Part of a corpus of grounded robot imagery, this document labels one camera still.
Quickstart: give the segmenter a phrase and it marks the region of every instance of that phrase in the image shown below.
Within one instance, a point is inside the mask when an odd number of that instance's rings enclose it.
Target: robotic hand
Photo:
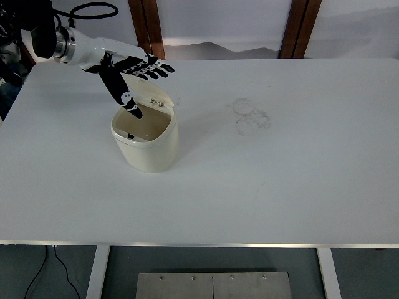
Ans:
[[[69,27],[61,27],[57,32],[53,57],[59,63],[79,65],[86,72],[99,74],[115,101],[137,118],[143,114],[122,74],[148,80],[147,76],[166,78],[175,71],[139,47],[103,37],[91,39]]]

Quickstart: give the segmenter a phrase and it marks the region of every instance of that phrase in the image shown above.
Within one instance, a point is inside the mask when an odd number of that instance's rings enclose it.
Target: mountain mural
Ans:
[[[168,60],[211,60],[211,59],[276,59],[278,51],[258,48],[240,52],[231,51],[212,42],[192,45],[165,45]]]
[[[306,56],[399,59],[399,6],[318,17]]]

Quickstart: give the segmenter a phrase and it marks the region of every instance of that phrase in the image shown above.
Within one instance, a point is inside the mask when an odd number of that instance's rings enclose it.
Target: white trash can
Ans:
[[[173,164],[179,148],[178,125],[173,102],[155,84],[123,75],[143,117],[138,119],[121,108],[112,119],[111,130],[126,160],[146,173],[166,170]]]

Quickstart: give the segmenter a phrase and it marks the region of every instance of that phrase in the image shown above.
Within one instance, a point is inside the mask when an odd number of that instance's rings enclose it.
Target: wooden door frame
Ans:
[[[322,0],[292,0],[279,58],[304,58]],[[138,46],[165,59],[156,0],[128,0]]]

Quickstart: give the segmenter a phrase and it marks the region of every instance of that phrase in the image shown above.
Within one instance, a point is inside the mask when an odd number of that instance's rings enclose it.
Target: open lid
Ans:
[[[122,74],[122,77],[131,91],[134,91],[141,96],[148,97],[149,100],[153,98],[154,100],[161,101],[164,104],[174,106],[171,98],[166,94],[166,92],[154,83],[127,74]]]

